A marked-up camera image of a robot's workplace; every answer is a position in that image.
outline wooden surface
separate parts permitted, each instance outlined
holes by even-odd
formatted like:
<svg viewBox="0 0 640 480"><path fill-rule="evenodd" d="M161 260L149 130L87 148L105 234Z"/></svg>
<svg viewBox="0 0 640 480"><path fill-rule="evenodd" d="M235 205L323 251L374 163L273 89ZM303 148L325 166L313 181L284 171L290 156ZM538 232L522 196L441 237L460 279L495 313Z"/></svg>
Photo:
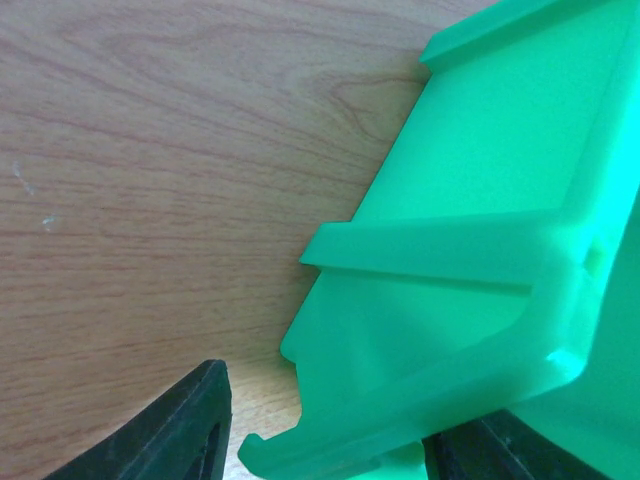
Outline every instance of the wooden surface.
<svg viewBox="0 0 640 480"><path fill-rule="evenodd" d="M295 424L278 344L422 85L491 0L0 0L0 478L39 478L206 358L244 435Z"/></svg>

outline wooden table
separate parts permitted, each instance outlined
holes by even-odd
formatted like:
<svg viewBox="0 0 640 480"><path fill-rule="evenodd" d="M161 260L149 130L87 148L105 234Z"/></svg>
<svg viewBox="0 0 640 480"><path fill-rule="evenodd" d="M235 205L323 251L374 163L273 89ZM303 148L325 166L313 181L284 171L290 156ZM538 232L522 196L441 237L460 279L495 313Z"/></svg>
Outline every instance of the wooden table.
<svg viewBox="0 0 640 480"><path fill-rule="evenodd" d="M227 478L299 414L278 354L427 79L492 0L0 1L0 479L39 478L200 361Z"/></svg>

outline black clamp jaw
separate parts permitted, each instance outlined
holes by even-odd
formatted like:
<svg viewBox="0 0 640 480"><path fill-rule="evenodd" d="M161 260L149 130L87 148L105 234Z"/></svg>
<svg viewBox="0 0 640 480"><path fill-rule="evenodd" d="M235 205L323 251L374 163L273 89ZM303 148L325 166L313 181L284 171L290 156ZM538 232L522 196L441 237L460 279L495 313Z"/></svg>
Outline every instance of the black clamp jaw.
<svg viewBox="0 0 640 480"><path fill-rule="evenodd" d="M45 480L222 479L230 427L227 367L208 360Z"/></svg>
<svg viewBox="0 0 640 480"><path fill-rule="evenodd" d="M445 430L424 445L440 480L608 479L506 410Z"/></svg>

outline white scratch mark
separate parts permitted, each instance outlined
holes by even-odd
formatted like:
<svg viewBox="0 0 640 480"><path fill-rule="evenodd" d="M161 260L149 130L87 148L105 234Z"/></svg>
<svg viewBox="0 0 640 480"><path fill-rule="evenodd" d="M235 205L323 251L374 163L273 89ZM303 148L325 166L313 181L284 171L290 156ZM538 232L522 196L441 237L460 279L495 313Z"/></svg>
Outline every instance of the white scratch mark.
<svg viewBox="0 0 640 480"><path fill-rule="evenodd" d="M57 217L55 215L49 215L42 221L42 225L48 233L53 232L54 228L56 227L56 220Z"/></svg>
<svg viewBox="0 0 640 480"><path fill-rule="evenodd" d="M15 177L20 180L20 182L22 183L22 186L24 187L25 191L29 194L29 195L33 195L34 193L36 193L36 189L33 187L33 185L31 185L29 182L27 182L24 177L22 176L22 170L20 169L20 163L18 163L17 160L13 161L13 174L15 175Z"/></svg>

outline green plastic container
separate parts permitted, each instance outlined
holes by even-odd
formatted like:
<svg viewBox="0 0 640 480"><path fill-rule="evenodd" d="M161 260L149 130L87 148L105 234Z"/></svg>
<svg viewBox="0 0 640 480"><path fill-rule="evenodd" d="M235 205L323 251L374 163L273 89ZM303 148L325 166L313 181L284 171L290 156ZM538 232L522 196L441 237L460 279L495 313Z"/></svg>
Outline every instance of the green plastic container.
<svg viewBox="0 0 640 480"><path fill-rule="evenodd" d="M353 220L302 256L322 273L281 346L302 417L247 437L250 471L423 479L421 438L520 404L595 468L638 476L640 221L570 382L640 184L639 5L508 0L434 36Z"/></svg>

